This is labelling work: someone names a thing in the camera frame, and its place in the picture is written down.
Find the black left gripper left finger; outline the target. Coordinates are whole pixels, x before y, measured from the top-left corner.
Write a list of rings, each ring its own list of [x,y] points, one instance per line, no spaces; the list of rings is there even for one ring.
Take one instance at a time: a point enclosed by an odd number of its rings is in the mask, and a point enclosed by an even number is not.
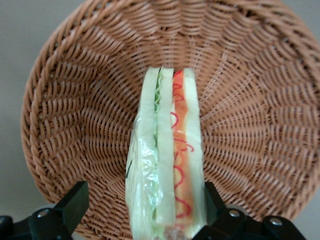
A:
[[[71,240],[88,208],[88,182],[79,181],[53,208],[39,209],[29,217],[31,238]]]

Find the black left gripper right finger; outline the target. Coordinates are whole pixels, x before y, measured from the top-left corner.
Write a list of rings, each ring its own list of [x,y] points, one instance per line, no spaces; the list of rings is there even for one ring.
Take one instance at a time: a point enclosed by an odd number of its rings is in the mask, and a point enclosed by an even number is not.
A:
[[[207,225],[198,240],[263,240],[262,224],[242,210],[227,207],[212,182],[205,183]]]

